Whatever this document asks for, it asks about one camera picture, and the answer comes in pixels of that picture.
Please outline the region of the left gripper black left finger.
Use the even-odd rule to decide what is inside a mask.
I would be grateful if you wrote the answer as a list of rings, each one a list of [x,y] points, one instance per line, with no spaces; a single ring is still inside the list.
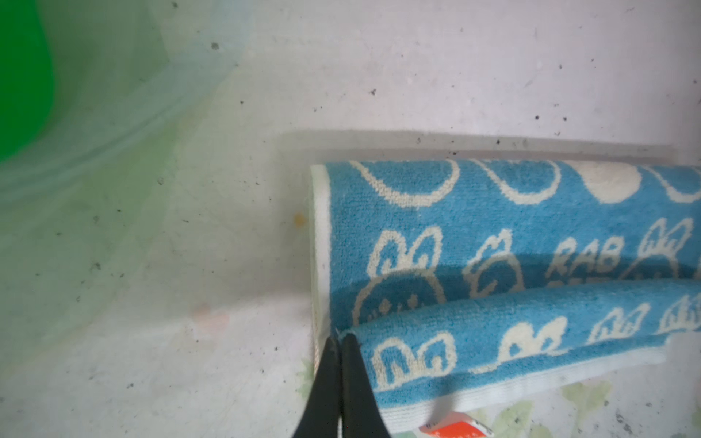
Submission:
[[[306,408],[293,438],[337,438],[341,418],[341,347],[326,340]]]

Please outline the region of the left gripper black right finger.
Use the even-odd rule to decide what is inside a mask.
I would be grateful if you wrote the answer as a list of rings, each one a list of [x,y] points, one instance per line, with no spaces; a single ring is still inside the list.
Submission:
[[[343,438],[390,438],[353,334],[341,342],[341,422]]]

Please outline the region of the blue bunny pattern towel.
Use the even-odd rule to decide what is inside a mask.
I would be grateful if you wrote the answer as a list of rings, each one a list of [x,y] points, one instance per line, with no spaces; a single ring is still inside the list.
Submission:
[[[310,169],[321,382],[392,432],[661,363],[700,330],[700,170],[587,161]]]

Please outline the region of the green plastic basket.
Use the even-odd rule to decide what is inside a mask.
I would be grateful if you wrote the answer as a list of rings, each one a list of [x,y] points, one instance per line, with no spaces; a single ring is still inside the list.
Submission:
[[[33,142],[49,119],[55,75],[35,1],[1,3],[1,160]]]

